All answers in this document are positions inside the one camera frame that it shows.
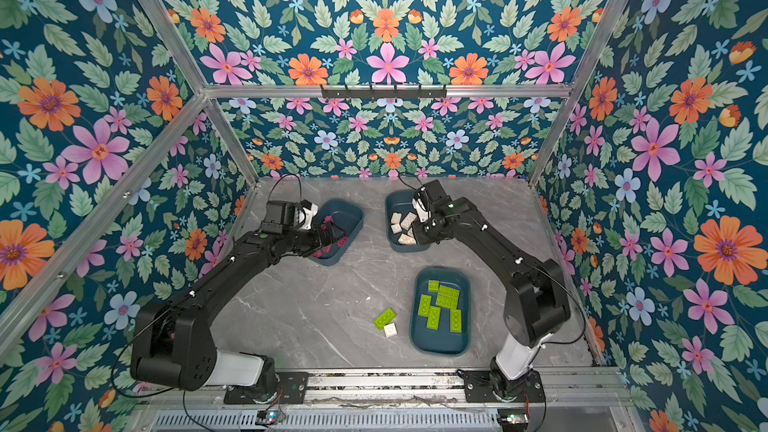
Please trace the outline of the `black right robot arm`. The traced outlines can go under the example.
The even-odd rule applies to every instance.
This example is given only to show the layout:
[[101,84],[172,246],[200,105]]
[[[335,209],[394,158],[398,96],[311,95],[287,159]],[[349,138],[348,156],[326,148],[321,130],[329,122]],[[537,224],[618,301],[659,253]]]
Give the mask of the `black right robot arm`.
[[560,264],[525,252],[499,232],[473,202],[451,198],[437,180],[417,188],[412,205],[418,218],[417,243],[457,240],[504,286],[508,336],[491,362],[490,380],[497,387],[521,381],[531,371],[540,347],[571,318]]

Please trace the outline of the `white long brick bottom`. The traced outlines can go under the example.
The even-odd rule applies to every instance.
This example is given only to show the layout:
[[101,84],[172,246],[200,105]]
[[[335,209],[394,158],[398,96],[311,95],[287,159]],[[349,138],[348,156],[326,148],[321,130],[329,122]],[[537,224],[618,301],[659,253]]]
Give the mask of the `white long brick bottom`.
[[417,218],[418,216],[415,213],[413,212],[407,213],[400,222],[401,228],[403,230],[409,230]]

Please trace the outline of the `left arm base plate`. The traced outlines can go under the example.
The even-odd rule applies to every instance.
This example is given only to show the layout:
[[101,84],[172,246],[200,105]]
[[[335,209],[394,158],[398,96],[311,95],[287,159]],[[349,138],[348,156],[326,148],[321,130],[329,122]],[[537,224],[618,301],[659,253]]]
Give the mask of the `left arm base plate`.
[[308,390],[307,372],[268,371],[254,385],[229,386],[226,405],[302,404]]

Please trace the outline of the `green long brick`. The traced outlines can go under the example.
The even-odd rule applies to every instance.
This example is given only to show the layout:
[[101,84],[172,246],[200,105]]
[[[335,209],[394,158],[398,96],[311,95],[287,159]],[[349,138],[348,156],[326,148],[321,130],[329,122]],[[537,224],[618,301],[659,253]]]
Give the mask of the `green long brick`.
[[453,287],[448,287],[448,286],[440,285],[438,287],[438,295],[439,296],[445,296],[445,297],[451,297],[451,298],[458,298],[460,296],[460,291],[458,289],[453,288]]
[[397,317],[397,314],[391,309],[387,308],[385,309],[381,314],[379,314],[376,319],[374,320],[374,326],[378,330],[383,330],[387,325],[389,325],[395,318]]
[[449,310],[449,330],[451,333],[460,334],[463,332],[463,315],[459,309]]
[[429,330],[438,330],[440,326],[441,309],[436,306],[430,306],[427,312],[427,325]]
[[428,294],[421,294],[417,307],[417,315],[419,317],[428,318],[432,309],[432,296]]

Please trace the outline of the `white long brick top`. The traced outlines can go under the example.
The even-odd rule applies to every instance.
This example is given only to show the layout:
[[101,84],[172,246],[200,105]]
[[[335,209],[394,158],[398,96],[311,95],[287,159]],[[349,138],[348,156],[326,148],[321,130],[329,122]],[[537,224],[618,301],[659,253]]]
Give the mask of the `white long brick top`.
[[411,237],[411,236],[408,236],[408,235],[401,235],[398,238],[398,242],[400,244],[402,244],[402,245],[416,245],[417,244],[415,239],[413,237]]

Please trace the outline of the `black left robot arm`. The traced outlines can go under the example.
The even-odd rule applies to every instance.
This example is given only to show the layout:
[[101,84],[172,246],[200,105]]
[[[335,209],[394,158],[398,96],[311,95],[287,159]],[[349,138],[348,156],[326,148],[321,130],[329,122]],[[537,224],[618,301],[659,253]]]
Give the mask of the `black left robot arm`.
[[271,398],[278,389],[274,360],[219,349],[212,324],[258,274],[285,257],[310,257],[341,237],[338,229],[324,225],[245,234],[227,257],[188,289],[140,309],[131,351],[131,377],[183,391],[231,386],[249,389],[260,400]]

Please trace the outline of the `white long brick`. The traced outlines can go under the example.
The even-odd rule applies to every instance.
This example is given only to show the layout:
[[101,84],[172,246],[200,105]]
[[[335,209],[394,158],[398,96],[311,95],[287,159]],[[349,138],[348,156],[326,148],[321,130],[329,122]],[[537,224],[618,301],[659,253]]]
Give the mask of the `white long brick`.
[[398,242],[400,244],[402,244],[402,245],[416,245],[417,244],[415,239],[413,237],[411,237],[411,236],[408,236],[408,235],[401,235],[398,238]]
[[407,213],[400,222],[401,228],[403,230],[409,230],[417,218],[418,216],[415,213],[413,212]]

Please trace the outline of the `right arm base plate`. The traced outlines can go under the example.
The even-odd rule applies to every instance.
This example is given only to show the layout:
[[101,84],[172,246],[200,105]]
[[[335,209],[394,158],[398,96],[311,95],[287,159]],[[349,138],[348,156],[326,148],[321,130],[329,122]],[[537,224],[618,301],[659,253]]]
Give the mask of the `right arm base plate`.
[[458,369],[469,403],[544,403],[546,396],[540,374],[531,369],[518,379],[507,379],[499,370]]

